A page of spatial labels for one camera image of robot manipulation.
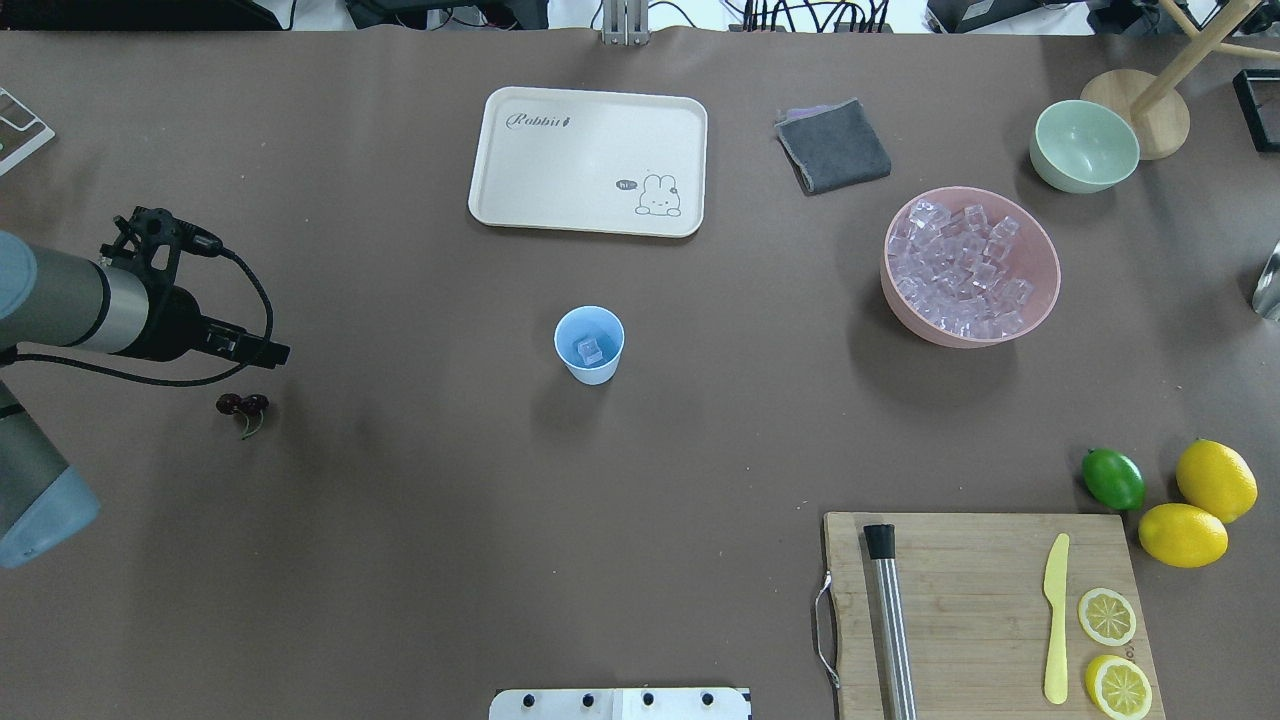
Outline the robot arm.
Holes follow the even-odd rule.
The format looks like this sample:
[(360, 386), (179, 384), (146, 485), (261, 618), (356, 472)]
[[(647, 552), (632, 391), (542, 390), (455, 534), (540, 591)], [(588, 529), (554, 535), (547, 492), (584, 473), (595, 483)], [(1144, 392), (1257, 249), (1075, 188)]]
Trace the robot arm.
[[(274, 368), (289, 348), (273, 338), (205, 315), (178, 286), (174, 266), (152, 265), (156, 243), (123, 231), (92, 261), (3, 234), (3, 364), (20, 345), (82, 348), (166, 363), (196, 351), (234, 369)], [(19, 568), (86, 528), (100, 502), (82, 475), (3, 391), (1, 501), (4, 568)]]

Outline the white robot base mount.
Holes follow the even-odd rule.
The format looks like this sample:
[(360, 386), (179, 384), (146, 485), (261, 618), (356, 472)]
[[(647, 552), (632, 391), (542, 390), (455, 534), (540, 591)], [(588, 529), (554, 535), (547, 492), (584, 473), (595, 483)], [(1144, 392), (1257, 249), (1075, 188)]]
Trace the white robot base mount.
[(750, 691), (732, 687), (507, 689), (489, 719), (753, 719)]

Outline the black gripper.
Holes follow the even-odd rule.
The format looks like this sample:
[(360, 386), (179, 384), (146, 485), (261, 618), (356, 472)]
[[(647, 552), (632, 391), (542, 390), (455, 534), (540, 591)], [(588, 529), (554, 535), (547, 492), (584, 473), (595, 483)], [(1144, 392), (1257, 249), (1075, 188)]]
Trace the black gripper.
[(148, 288), (147, 299), (143, 329), (120, 351), (123, 357), (168, 363), (193, 350), (247, 366), (278, 368), (288, 361), (289, 346), (204, 315), (195, 296), (182, 287)]

